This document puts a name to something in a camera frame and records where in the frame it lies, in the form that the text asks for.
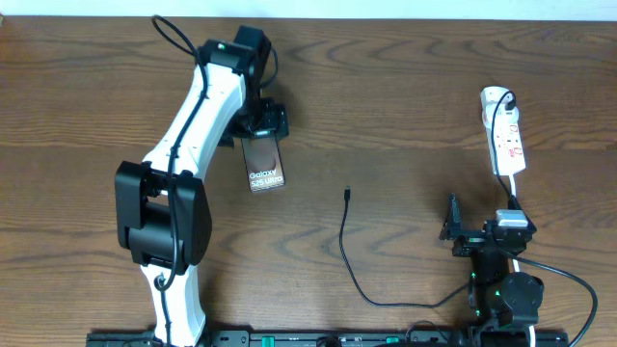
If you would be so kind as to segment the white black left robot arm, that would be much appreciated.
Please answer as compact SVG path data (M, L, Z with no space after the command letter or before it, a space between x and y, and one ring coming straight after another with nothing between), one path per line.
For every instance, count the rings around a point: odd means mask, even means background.
M198 266L212 233L204 181L216 149L288 134L284 106L261 94L274 53L262 30L240 26L232 41L183 49L195 62L184 102L145 158L115 175L119 243L148 280L160 346L196 346L206 327Z

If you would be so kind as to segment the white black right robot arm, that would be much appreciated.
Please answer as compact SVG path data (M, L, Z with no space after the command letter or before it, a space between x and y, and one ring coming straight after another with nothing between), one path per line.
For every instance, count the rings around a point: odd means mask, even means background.
M469 306L476 311L477 323L468 328L468 336L473 345L496 345L509 336L518 345L530 341L529 328L538 323L544 284L511 270L510 262L526 250L535 232L514 198L482 228L466 229L456 196L449 197L440 238L453 242L454 256L471 261Z

